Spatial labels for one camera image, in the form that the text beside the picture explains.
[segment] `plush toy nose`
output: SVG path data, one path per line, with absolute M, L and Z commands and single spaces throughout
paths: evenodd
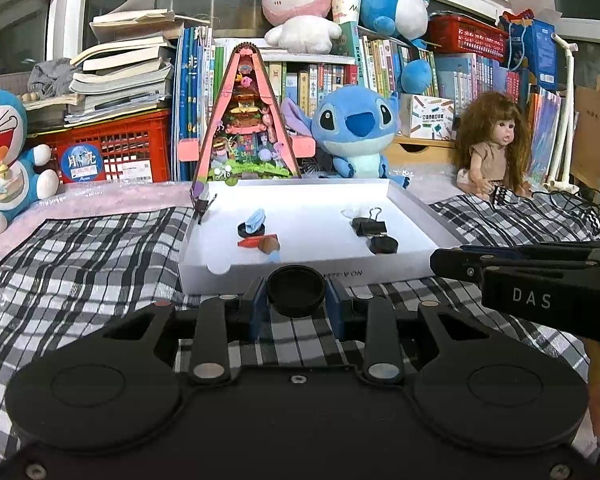
M 363 112 L 361 114 L 350 115 L 344 123 L 356 137 L 366 137 L 376 126 L 376 119 L 371 112 Z

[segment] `long brown hair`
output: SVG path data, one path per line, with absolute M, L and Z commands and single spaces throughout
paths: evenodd
M 456 137 L 456 166 L 458 170 L 471 166 L 471 147 L 490 140 L 498 121 L 514 121 L 516 124 L 513 142 L 507 146 L 504 185 L 518 192 L 529 167 L 531 130 L 518 105 L 499 92 L 479 95 L 462 114 Z

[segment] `stitch plush toy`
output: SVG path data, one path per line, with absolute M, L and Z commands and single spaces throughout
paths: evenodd
M 21 154 L 26 139 L 25 109 L 16 96 L 0 90 L 0 234 L 31 203 L 58 190 L 55 171 L 33 171 L 49 162 L 51 148 L 41 144 Z
M 289 98 L 281 108 L 290 128 L 311 135 L 333 156 L 341 177 L 391 178 L 407 187 L 409 179 L 391 176 L 382 155 L 400 127 L 396 92 L 385 99 L 363 86 L 343 86 L 325 97 L 311 119 Z
M 262 0 L 262 12 L 274 26 L 264 36 L 270 46 L 289 52 L 328 54 L 342 30 L 326 20 L 331 0 Z
M 419 38 L 427 31 L 429 0 L 362 0 L 360 22 L 383 36 L 400 36 L 425 48 Z M 422 94 L 431 85 L 431 67 L 423 59 L 407 63 L 400 82 L 407 94 Z

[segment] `red crate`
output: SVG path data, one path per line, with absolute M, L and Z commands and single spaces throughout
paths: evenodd
M 465 16 L 433 16 L 427 29 L 427 41 L 440 45 L 437 54 L 475 52 L 504 62 L 509 35 L 499 28 Z
M 98 149 L 104 166 L 102 172 L 96 178 L 91 177 L 91 180 L 123 180 L 126 178 L 123 171 L 128 168 L 129 162 L 148 161 L 152 181 L 166 182 L 170 178 L 170 128 L 170 111 L 161 110 L 99 124 L 76 126 L 57 133 L 39 134 L 29 137 L 26 147 L 48 144 L 51 147 L 51 161 L 46 168 L 56 170 L 63 183 L 68 177 L 61 171 L 59 158 L 67 148 L 82 143 Z

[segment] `wooden drawer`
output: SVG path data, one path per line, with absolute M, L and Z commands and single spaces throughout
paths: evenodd
M 411 164 L 453 164 L 454 148 L 419 144 L 391 144 L 384 155 L 392 168 Z

